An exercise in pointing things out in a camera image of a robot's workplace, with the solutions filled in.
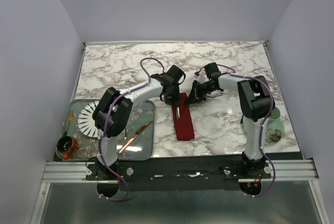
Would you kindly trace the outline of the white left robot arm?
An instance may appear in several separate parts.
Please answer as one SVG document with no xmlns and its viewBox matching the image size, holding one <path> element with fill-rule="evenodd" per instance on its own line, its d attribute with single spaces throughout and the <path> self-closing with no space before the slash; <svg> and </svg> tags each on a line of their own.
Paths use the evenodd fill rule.
<svg viewBox="0 0 334 224">
<path fill-rule="evenodd" d="M 180 84 L 185 77 L 179 67 L 172 65 L 167 72 L 149 75 L 147 81 L 133 87 L 121 90 L 110 87 L 106 90 L 92 114 L 94 125 L 102 134 L 98 143 L 98 161 L 101 163 L 98 174 L 103 179 L 115 176 L 115 138 L 126 128 L 132 108 L 155 97 L 162 97 L 167 105 L 179 106 Z"/>
</svg>

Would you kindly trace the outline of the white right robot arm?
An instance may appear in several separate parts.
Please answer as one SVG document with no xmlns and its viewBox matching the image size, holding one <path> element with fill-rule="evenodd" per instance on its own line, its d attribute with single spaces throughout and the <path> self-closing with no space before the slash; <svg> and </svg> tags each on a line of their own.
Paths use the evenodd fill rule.
<svg viewBox="0 0 334 224">
<path fill-rule="evenodd" d="M 235 91 L 238 93 L 243 122 L 247 122 L 246 145 L 242 152 L 240 172 L 246 178 L 252 178 L 266 165 L 263 138 L 269 117 L 275 107 L 275 101 L 264 76 L 243 76 L 230 70 L 222 73 L 221 65 L 209 63 L 194 73 L 195 79 L 187 104 L 200 103 L 214 91 Z"/>
</svg>

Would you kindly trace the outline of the silver table knife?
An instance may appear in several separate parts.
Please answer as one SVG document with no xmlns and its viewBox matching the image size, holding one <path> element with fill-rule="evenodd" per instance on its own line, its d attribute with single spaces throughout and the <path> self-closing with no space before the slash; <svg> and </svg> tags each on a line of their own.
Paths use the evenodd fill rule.
<svg viewBox="0 0 334 224">
<path fill-rule="evenodd" d="M 180 108 L 176 107 L 175 111 L 176 111 L 176 119 L 178 120 L 180 118 Z"/>
</svg>

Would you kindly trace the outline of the dark red cloth napkin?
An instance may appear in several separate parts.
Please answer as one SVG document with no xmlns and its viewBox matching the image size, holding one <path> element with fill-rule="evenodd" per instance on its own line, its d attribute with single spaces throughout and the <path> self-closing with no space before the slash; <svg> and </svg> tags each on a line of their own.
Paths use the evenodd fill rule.
<svg viewBox="0 0 334 224">
<path fill-rule="evenodd" d="M 195 138 L 195 132 L 189 105 L 185 104 L 185 100 L 188 98 L 188 96 L 185 92 L 182 92 L 180 93 L 180 97 L 180 118 L 178 120 L 176 119 L 176 106 L 171 106 L 176 139 L 178 141 L 190 141 Z"/>
</svg>

